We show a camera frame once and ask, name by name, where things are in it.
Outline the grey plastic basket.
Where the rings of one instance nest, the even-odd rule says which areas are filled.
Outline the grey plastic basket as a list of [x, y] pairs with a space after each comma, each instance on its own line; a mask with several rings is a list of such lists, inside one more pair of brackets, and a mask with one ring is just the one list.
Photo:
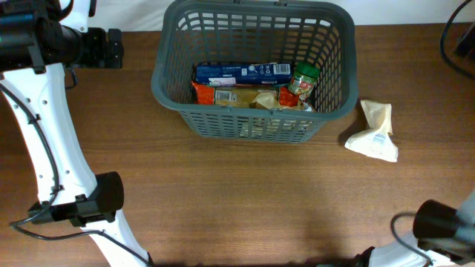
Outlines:
[[[199, 66], [235, 65], [239, 74], [319, 71], [308, 111], [202, 105], [193, 84]], [[197, 134], [299, 143], [346, 116], [358, 98], [355, 25], [321, 1], [175, 1], [166, 10], [151, 90]]]

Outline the orange pasta packet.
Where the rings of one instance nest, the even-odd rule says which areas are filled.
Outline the orange pasta packet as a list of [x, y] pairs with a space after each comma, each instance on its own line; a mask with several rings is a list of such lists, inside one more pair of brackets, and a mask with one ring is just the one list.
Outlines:
[[231, 106], [252, 109], [290, 109], [301, 111], [304, 103], [286, 87], [233, 86], [212, 87], [192, 82], [199, 105]]

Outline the blue foil box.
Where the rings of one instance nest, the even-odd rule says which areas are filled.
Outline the blue foil box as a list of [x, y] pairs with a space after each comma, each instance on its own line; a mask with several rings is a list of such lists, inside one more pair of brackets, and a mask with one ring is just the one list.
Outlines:
[[284, 63], [198, 65], [194, 81], [202, 85], [283, 85], [290, 82], [292, 67]]

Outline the brown white rice bag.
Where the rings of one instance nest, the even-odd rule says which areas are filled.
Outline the brown white rice bag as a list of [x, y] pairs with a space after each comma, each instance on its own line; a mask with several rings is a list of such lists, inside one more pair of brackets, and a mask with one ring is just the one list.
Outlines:
[[[286, 88], [281, 88], [279, 93], [259, 93], [248, 106], [267, 111], [315, 112], [307, 100], [291, 94]], [[300, 142], [311, 126], [312, 122], [309, 120], [251, 118], [241, 123], [239, 137], [275, 142]]]

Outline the green lid jar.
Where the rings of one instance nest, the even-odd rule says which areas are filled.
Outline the green lid jar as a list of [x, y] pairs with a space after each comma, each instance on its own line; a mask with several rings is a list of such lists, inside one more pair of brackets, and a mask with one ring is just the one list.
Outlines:
[[297, 96], [307, 98], [314, 89], [321, 70], [309, 62], [299, 62], [294, 69], [287, 90]]

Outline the cream paper bag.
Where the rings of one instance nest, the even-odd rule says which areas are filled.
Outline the cream paper bag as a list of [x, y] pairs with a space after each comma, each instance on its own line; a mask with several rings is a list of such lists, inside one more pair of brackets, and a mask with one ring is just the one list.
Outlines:
[[397, 162], [399, 149], [390, 136], [392, 128], [392, 105], [368, 99], [360, 101], [368, 129], [353, 134], [344, 147], [365, 156], [387, 162]]

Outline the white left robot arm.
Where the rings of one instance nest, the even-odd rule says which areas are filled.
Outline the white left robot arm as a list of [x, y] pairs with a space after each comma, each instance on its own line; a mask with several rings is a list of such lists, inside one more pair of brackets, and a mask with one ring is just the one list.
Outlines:
[[38, 199], [10, 227], [69, 221], [89, 236], [112, 266], [151, 266], [123, 213], [115, 172], [95, 174], [76, 136], [66, 76], [78, 67], [120, 69], [118, 29], [90, 27], [95, 1], [3, 1], [1, 93], [12, 108], [36, 174]]

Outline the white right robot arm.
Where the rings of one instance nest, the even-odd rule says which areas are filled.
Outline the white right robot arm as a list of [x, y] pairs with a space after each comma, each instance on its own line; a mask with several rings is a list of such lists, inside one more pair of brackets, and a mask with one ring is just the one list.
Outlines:
[[463, 266], [474, 261], [474, 193], [452, 208], [435, 200], [390, 221], [394, 241], [367, 249], [352, 266]]

